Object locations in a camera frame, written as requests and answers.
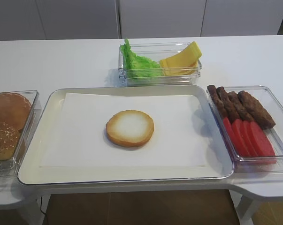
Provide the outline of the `green lettuce leaf pile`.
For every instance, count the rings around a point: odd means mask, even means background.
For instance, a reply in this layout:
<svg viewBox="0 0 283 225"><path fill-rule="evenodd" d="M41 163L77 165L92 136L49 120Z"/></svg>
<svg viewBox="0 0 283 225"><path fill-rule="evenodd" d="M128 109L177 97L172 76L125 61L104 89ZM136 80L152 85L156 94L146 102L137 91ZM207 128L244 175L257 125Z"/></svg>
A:
<svg viewBox="0 0 283 225"><path fill-rule="evenodd" d="M156 61L135 54L126 57L126 69L130 78L163 76L161 67Z"/></svg>

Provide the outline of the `clear lettuce cheese container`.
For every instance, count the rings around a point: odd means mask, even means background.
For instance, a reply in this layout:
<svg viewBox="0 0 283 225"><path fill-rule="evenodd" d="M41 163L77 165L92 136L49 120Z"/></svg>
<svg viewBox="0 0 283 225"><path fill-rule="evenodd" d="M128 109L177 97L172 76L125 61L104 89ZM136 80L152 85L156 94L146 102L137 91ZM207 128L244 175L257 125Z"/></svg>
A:
<svg viewBox="0 0 283 225"><path fill-rule="evenodd" d="M130 44L131 50L138 56L144 56L156 61L160 65L160 60L176 55L186 48L189 42L170 43L150 43L150 44ZM200 78L201 62L198 60L198 68L190 75L175 75L158 77L136 77L130 78L127 74L125 57L119 47L118 71L119 80L123 86L148 86L148 85L173 85L173 84L196 84Z"/></svg>

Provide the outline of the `yellow cheese slices stack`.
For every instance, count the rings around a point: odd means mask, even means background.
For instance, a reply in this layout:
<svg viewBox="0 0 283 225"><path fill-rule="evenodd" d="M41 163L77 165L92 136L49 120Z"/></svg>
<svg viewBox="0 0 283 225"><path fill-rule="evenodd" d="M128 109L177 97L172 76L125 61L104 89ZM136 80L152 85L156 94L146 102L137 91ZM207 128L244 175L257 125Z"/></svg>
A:
<svg viewBox="0 0 283 225"><path fill-rule="evenodd" d="M202 52L195 41L174 56L160 60L165 76L190 75L198 68Z"/></svg>

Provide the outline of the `bottom bun half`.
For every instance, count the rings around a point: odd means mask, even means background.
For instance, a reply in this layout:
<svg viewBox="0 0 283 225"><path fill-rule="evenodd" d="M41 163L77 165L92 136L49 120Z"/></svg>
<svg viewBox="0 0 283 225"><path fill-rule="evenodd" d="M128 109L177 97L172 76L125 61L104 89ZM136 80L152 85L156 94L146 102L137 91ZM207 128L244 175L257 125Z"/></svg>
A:
<svg viewBox="0 0 283 225"><path fill-rule="evenodd" d="M137 110L125 110L115 114L106 123L108 139L127 148L146 144L154 133L154 121L146 113Z"/></svg>

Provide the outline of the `white paper sheet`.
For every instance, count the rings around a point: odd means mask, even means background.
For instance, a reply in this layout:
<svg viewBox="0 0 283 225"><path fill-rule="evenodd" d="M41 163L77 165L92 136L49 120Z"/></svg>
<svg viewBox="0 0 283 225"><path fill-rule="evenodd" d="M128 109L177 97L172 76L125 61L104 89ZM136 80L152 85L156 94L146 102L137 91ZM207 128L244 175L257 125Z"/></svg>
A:
<svg viewBox="0 0 283 225"><path fill-rule="evenodd" d="M116 113L139 110L154 121L150 141L137 149L112 144L105 125ZM41 162L57 166L203 166L209 141L191 95L120 97L68 93Z"/></svg>

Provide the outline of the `brown meat patty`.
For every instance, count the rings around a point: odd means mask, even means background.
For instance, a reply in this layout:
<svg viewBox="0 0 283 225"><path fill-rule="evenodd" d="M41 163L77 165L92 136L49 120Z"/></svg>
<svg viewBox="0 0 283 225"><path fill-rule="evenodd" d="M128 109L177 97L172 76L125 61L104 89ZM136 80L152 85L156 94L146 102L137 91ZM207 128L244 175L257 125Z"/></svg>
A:
<svg viewBox="0 0 283 225"><path fill-rule="evenodd" d="M254 118L262 130L273 128L276 123L263 107L263 105L249 92L244 90L238 92L238 98L248 113Z"/></svg>
<svg viewBox="0 0 283 225"><path fill-rule="evenodd" d="M223 102L219 98L216 87L214 85L208 85L207 90L209 92L210 98L212 99L214 105L216 106L220 116L222 119L226 118L228 116L227 111L224 107Z"/></svg>
<svg viewBox="0 0 283 225"><path fill-rule="evenodd" d="M230 101L233 103L241 120L246 120L248 122L254 121L254 118L252 117L252 115L246 110L246 108L240 102L236 92L234 91L229 92L228 97Z"/></svg>
<svg viewBox="0 0 283 225"><path fill-rule="evenodd" d="M228 114L228 119L231 123L233 123L236 119L240 119L237 110L235 109L233 103L230 101L227 92L225 91L224 87L218 87L217 93L224 104L224 108Z"/></svg>

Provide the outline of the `red tomato slice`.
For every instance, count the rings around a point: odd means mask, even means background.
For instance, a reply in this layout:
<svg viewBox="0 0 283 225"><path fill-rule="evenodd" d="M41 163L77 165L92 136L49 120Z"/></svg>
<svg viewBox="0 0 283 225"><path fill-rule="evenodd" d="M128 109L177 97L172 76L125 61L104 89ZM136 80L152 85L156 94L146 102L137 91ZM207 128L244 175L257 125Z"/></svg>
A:
<svg viewBox="0 0 283 225"><path fill-rule="evenodd" d="M233 129L231 127L231 123L230 123L230 121L229 121L229 119L227 117L223 118L222 121L223 121L225 129L227 131L227 134L230 137L230 140L231 140L232 144L234 145L234 148L235 148L236 152L238 153L239 145L238 145L238 141L236 139L236 136L235 136L235 134L233 132Z"/></svg>
<svg viewBox="0 0 283 225"><path fill-rule="evenodd" d="M251 154L248 151L248 148L241 134L241 125L242 125L241 119L236 119L232 123L232 130L234 132L234 135L236 137L236 142L237 142L237 151L238 151L239 156L241 157L250 157Z"/></svg>
<svg viewBox="0 0 283 225"><path fill-rule="evenodd" d="M249 125L250 123L246 120L242 121L242 125L241 125L241 135L242 135L242 138L245 142L245 145L247 147L247 150L249 152L249 155L251 157L258 157L258 154L250 140L250 136L249 136L249 133L247 131L247 126Z"/></svg>
<svg viewBox="0 0 283 225"><path fill-rule="evenodd" d="M269 139L256 122L249 122L247 132L258 157L275 157L275 152Z"/></svg>

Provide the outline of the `white serving tray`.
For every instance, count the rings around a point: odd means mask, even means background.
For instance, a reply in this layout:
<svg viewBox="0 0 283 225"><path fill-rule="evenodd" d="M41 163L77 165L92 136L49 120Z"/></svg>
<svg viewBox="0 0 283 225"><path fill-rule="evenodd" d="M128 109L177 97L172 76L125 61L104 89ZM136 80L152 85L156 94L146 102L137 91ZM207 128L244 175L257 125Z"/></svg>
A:
<svg viewBox="0 0 283 225"><path fill-rule="evenodd" d="M203 166L57 166L45 167L41 162L54 125L68 93L120 97L152 97L191 95L198 99L195 116L204 122L201 135L209 141ZM53 92L43 110L36 132L18 171L18 179L26 185L54 183L99 183L148 180L207 180L229 177L234 171L222 131L217 124L206 92L196 85L144 86L127 88L72 88Z"/></svg>

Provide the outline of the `clear patty tomato container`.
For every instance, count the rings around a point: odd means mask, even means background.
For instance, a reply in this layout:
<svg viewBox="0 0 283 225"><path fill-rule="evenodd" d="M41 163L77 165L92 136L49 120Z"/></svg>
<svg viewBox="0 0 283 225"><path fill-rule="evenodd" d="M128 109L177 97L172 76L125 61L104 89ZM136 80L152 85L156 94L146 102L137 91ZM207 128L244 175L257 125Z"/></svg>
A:
<svg viewBox="0 0 283 225"><path fill-rule="evenodd" d="M273 128L263 130L274 149L275 157L241 157L236 152L223 124L223 119L221 118L207 90L210 107L218 124L220 125L228 151L233 157L235 172L283 172L283 107L281 104L268 87L242 86L224 87L224 89L227 93L234 91L238 94L238 92L242 90L249 92L253 97L260 101L276 123Z"/></svg>

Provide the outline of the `plain brown bun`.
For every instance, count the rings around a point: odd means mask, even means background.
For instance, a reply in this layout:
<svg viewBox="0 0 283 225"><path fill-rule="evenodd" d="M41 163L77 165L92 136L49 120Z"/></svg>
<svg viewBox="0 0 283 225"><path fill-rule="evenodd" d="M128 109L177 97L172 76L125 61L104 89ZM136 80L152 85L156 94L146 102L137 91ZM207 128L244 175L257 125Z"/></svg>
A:
<svg viewBox="0 0 283 225"><path fill-rule="evenodd" d="M0 122L5 122L16 130L22 130L31 110L31 103L24 96L0 93Z"/></svg>

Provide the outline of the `clear bun container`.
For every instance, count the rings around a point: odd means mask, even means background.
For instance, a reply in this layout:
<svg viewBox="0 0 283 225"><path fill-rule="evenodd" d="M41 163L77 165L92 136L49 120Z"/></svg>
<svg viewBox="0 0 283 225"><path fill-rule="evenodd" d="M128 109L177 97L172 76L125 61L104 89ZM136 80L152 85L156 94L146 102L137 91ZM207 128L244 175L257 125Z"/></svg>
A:
<svg viewBox="0 0 283 225"><path fill-rule="evenodd" d="M13 176L17 173L42 113L38 91L25 90L12 93L17 93L27 98L31 103L31 110L23 129L18 131L20 137L13 156L8 160L0 161L0 177Z"/></svg>

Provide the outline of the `sesame top bun right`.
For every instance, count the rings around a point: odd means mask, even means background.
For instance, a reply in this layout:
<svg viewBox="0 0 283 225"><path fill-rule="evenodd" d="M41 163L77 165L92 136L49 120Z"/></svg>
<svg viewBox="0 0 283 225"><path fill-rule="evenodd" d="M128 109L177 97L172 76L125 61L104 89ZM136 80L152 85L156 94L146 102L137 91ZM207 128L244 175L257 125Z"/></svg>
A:
<svg viewBox="0 0 283 225"><path fill-rule="evenodd" d="M20 134L12 126L0 122L0 161L10 159L17 147Z"/></svg>

